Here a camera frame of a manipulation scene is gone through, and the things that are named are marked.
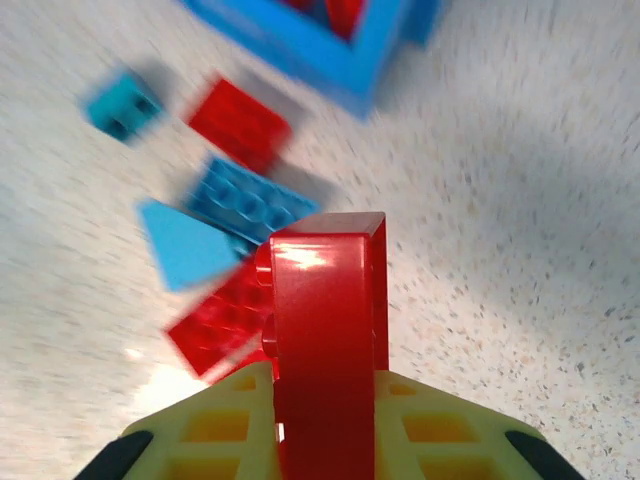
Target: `blue lego brick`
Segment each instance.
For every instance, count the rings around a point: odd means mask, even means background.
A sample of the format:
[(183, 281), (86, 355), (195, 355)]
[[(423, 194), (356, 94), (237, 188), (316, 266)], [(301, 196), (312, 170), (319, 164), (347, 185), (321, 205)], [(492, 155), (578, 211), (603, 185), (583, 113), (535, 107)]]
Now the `blue lego brick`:
[(87, 102), (86, 110), (93, 126), (126, 142), (163, 108), (142, 79), (133, 72), (124, 71)]
[(442, 0), (369, 0), (350, 42), (278, 0), (180, 1), (267, 63), (365, 119), (396, 45), (426, 39), (434, 24), (427, 14)]
[(139, 214), (162, 277), (172, 292), (231, 270), (245, 256), (242, 250), (246, 246), (233, 236), (156, 200), (140, 204)]
[(318, 211), (312, 200), (215, 157), (186, 208), (254, 245)]

